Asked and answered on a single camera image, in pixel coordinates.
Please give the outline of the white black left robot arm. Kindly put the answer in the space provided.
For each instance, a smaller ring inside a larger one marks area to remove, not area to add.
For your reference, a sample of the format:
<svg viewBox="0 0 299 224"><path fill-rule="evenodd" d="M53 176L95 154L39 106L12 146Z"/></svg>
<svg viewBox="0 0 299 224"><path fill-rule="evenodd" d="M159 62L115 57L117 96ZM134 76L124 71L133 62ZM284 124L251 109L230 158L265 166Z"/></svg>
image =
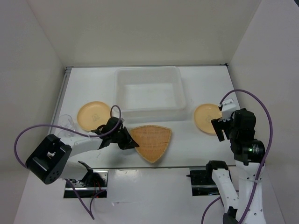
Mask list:
<svg viewBox="0 0 299 224"><path fill-rule="evenodd" d="M111 143L118 144L121 150L139 147L133 140L121 119L111 117L105 125L91 130L95 135L91 137L101 139L99 149L109 146ZM35 151L26 160L25 167L33 172L43 183L51 184L60 177L66 166L72 150L54 134L47 135Z"/></svg>

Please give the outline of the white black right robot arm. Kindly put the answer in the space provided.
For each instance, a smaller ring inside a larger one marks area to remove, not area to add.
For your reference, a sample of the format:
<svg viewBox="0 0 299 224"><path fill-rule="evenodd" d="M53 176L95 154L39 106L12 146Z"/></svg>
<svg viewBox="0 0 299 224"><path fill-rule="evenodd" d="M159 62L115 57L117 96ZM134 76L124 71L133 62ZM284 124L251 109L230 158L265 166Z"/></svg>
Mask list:
<svg viewBox="0 0 299 224"><path fill-rule="evenodd" d="M255 139L256 117L246 109L234 111L228 119L213 119L212 126L219 141L228 139L238 168L239 187L233 186L230 171L224 161L209 161L205 179L215 183L224 207L224 224L264 224L262 158L264 144Z"/></svg>

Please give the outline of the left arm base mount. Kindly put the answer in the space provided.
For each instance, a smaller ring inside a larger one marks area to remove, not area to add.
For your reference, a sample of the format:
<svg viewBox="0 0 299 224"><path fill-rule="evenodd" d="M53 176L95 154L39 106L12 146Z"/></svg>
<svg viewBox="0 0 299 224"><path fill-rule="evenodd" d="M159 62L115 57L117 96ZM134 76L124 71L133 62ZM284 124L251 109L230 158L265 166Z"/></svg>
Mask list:
<svg viewBox="0 0 299 224"><path fill-rule="evenodd" d="M77 198L73 188L81 198L93 198L94 196L96 196L96 198L106 198L108 170L96 169L93 172L94 177L90 180L81 181L69 179L70 183L65 184L63 198Z"/></svg>

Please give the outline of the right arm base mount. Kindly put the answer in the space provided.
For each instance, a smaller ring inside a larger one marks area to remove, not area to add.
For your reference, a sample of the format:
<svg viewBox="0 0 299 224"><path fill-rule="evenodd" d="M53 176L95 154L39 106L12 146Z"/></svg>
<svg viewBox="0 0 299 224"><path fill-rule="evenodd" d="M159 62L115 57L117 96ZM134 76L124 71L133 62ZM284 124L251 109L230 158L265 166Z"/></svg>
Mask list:
<svg viewBox="0 0 299 224"><path fill-rule="evenodd" d="M206 168L193 167L189 168L192 196L216 196L219 195L218 188L214 181L208 177Z"/></svg>

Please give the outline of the triangular woven bamboo basket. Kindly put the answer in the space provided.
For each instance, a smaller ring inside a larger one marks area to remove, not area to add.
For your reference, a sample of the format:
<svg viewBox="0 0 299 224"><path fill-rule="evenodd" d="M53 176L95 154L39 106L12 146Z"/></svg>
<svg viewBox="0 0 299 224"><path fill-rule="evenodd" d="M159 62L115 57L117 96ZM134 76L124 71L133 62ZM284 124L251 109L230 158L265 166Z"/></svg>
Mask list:
<svg viewBox="0 0 299 224"><path fill-rule="evenodd" d="M172 130L163 126L145 125L131 128L129 131L138 144L135 150L147 162L157 162L168 149Z"/></svg>

